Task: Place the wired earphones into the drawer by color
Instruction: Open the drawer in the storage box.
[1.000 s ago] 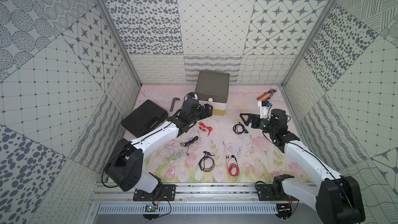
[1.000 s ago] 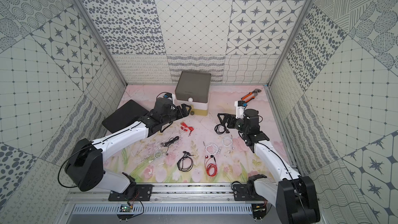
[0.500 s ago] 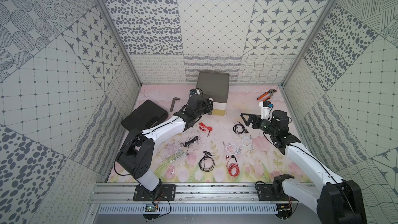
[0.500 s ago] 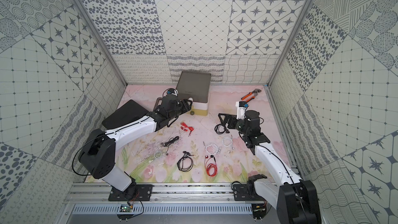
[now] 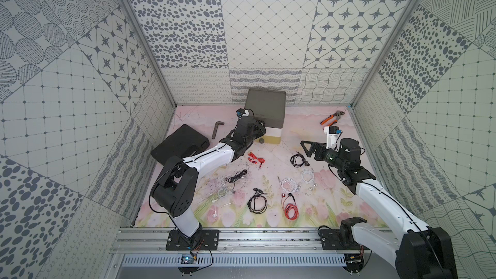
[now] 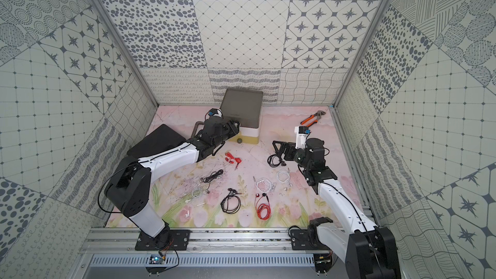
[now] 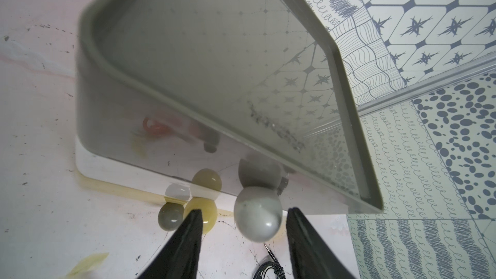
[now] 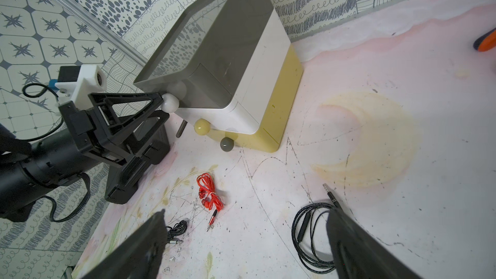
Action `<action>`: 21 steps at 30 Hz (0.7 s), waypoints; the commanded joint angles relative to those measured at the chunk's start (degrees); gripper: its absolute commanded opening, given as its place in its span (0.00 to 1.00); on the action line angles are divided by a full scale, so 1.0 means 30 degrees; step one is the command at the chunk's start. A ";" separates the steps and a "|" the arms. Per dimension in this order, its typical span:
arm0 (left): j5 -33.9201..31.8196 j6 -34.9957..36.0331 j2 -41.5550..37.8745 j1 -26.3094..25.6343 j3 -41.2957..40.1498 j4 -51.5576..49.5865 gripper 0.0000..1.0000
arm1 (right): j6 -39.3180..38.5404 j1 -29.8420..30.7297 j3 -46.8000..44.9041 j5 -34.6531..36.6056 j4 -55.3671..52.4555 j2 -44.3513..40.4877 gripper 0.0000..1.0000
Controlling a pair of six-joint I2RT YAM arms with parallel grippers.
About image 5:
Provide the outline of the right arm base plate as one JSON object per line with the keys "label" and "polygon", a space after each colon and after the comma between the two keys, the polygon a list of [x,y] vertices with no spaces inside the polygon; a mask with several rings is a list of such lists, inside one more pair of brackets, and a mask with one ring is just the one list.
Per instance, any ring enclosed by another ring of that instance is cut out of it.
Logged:
{"label": "right arm base plate", "polygon": [[360,251],[362,246],[353,239],[345,239],[339,229],[332,229],[328,226],[320,226],[317,229],[322,249],[325,251],[356,250]]}

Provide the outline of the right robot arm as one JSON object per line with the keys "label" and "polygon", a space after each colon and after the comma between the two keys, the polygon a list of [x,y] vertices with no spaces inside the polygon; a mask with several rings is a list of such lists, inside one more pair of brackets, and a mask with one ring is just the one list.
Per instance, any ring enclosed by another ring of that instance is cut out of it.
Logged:
{"label": "right robot arm", "polygon": [[341,223],[343,244],[359,244],[391,264],[400,278],[457,278],[452,239],[441,227],[431,227],[407,210],[383,188],[361,164],[362,147],[344,138],[338,149],[311,142],[307,157],[324,161],[354,195],[365,201],[390,228],[387,234],[364,218],[352,217]]}

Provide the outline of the red earphones long bundle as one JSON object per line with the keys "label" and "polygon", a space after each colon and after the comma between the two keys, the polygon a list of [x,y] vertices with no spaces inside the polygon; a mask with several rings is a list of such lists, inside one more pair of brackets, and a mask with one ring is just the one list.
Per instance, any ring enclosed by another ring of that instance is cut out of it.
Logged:
{"label": "red earphones long bundle", "polygon": [[281,196],[281,206],[284,216],[290,220],[294,221],[299,217],[299,210],[296,202],[296,198],[292,193],[285,194]]}

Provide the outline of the white drawer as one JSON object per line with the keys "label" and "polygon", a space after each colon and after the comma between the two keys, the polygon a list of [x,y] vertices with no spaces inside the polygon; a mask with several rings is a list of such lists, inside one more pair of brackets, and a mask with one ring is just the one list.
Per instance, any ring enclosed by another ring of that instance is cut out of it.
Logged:
{"label": "white drawer", "polygon": [[266,127],[265,136],[280,138],[282,136],[282,129],[274,127]]}

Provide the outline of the red earphones small bundle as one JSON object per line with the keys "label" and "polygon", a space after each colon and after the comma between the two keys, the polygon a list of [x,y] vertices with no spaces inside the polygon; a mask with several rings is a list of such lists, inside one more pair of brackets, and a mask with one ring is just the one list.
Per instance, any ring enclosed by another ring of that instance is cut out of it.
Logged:
{"label": "red earphones small bundle", "polygon": [[265,160],[262,157],[258,157],[252,152],[249,152],[248,156],[249,156],[249,161],[251,161],[253,164],[258,164],[259,169],[262,168],[262,165],[265,163]]}

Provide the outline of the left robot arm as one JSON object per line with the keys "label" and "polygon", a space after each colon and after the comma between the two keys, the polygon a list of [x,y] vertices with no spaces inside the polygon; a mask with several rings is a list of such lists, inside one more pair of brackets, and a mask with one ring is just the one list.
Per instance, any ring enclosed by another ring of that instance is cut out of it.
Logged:
{"label": "left robot arm", "polygon": [[243,156],[256,139],[266,134],[266,124],[257,120],[252,110],[238,112],[235,128],[215,147],[187,158],[169,158],[152,186],[150,198],[166,210],[188,240],[201,235],[201,224],[190,209],[198,180]]}

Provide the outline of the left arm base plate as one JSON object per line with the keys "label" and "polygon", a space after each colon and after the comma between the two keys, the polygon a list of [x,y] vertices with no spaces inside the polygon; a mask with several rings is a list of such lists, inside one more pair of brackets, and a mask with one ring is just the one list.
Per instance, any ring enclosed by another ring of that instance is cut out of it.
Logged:
{"label": "left arm base plate", "polygon": [[217,229],[198,230],[191,237],[187,237],[178,229],[170,231],[167,237],[167,251],[194,251],[218,249],[220,231]]}

